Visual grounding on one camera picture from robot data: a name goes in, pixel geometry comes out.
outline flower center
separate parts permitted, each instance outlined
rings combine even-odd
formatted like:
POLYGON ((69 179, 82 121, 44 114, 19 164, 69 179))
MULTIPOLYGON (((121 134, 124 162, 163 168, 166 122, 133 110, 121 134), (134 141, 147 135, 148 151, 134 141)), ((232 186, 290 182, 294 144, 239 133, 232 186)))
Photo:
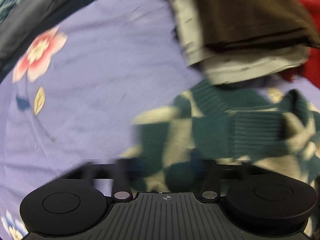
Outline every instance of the flower center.
POLYGON ((10 234, 14 240, 21 240, 23 235, 15 228, 9 227, 10 234))
POLYGON ((50 42, 48 42, 48 39, 39 41, 38 44, 28 53, 27 59, 29 61, 29 64, 32 64, 36 60, 39 60, 46 49, 49 47, 49 44, 50 42))

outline red garment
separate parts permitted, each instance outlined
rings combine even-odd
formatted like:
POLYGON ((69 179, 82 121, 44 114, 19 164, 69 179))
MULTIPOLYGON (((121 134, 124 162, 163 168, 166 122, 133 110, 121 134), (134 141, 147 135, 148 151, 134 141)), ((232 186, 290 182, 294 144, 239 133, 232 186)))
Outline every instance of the red garment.
MULTIPOLYGON (((303 6, 311 14, 318 32, 320 33, 320 0, 299 0, 303 6)), ((288 81, 292 81, 294 75, 300 74, 298 68, 292 71, 280 73, 281 76, 288 81)), ((320 49, 310 49, 310 58, 304 64, 304 71, 302 75, 308 78, 314 85, 320 88, 320 49)))

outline bed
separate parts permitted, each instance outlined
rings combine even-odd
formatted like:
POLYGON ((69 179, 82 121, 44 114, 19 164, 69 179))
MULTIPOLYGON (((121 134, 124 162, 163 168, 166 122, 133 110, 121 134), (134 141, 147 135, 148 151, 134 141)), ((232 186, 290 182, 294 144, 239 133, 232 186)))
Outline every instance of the bed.
MULTIPOLYGON (((42 30, 35 39, 47 40, 38 47, 39 64, 27 68, 26 58, 38 54, 19 59, 28 43, 21 46, 0 84, 3 240, 26 234, 19 205, 29 192, 85 160, 112 162, 134 145, 135 116, 204 78, 186 65, 174 27, 167 0, 96 0, 42 30)), ((319 89, 302 77, 289 83, 272 75, 239 86, 273 102, 297 88, 320 109, 319 89)), ((110 185, 98 188, 108 195, 110 185)))

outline grooved surface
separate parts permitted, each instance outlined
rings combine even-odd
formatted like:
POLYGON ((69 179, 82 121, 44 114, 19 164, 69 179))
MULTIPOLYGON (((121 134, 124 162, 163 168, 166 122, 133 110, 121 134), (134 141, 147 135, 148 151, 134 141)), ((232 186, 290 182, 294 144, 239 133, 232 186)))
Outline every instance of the grooved surface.
MULTIPOLYGON (((96 227, 63 240, 270 240, 238 229, 216 204, 199 202, 193 193, 140 193, 130 203, 115 204, 96 227)), ((44 240, 33 233, 25 240, 44 240)), ((278 240, 307 240, 302 233, 278 240)))

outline brown folded cloth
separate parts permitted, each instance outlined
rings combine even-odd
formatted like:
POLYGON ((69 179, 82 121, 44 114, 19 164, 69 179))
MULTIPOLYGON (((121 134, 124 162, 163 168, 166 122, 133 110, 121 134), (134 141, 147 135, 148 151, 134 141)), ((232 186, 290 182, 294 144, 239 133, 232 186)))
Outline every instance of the brown folded cloth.
POLYGON ((308 11, 297 0, 196 0, 205 46, 218 51, 320 48, 308 11))

